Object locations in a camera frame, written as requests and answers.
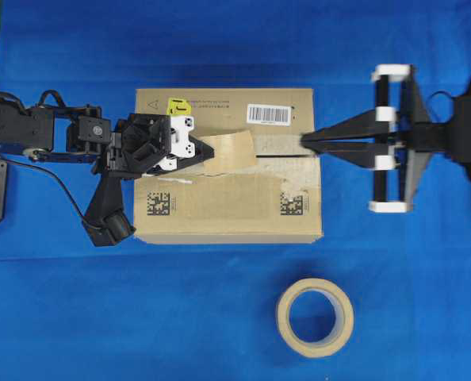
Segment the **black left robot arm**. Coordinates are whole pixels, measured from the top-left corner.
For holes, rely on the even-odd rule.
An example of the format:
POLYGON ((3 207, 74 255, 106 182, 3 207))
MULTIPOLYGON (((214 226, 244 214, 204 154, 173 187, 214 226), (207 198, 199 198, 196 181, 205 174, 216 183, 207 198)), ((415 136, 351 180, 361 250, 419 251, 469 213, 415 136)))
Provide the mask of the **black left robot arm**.
POLYGON ((190 135, 190 115, 129 114, 113 125, 98 106, 66 106, 55 90, 56 105, 44 100, 26 108, 0 91, 0 153, 32 162, 93 164, 94 174, 120 179, 159 176, 201 164, 213 147, 190 135))

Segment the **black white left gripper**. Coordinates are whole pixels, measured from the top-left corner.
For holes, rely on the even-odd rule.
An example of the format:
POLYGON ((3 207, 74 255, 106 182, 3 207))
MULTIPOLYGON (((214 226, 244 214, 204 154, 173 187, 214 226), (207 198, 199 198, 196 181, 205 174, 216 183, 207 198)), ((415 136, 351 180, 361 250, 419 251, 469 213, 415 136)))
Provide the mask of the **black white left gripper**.
POLYGON ((194 128, 192 116, 130 114, 118 121, 92 172, 138 179, 166 175, 213 159, 214 148, 190 135, 194 128))

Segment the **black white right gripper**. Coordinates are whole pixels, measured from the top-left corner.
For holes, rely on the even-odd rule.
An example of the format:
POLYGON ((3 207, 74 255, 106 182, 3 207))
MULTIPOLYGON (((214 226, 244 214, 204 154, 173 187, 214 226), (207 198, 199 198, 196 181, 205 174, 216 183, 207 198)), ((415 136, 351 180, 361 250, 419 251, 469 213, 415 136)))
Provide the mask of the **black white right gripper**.
POLYGON ((369 209, 379 214, 407 213, 432 154, 413 146, 413 135, 431 122, 423 104, 415 68, 410 64, 378 64, 371 81, 376 87, 376 107, 345 121, 307 133, 301 145, 373 170, 373 200, 369 209), (384 144, 346 140, 377 137, 384 144), (387 199, 387 172, 398 171, 399 199, 387 199))

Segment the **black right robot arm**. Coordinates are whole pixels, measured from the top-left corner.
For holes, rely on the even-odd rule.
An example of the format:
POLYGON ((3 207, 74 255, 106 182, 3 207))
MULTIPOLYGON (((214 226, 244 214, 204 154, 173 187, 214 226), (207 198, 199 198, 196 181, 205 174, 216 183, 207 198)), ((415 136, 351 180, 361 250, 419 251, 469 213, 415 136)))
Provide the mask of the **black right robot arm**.
POLYGON ((453 96, 447 121, 431 118, 411 64, 379 64, 371 80, 375 106, 301 137, 301 146, 373 172, 374 213, 412 210, 413 198, 431 157, 443 154, 465 169, 471 181, 471 78, 453 96))

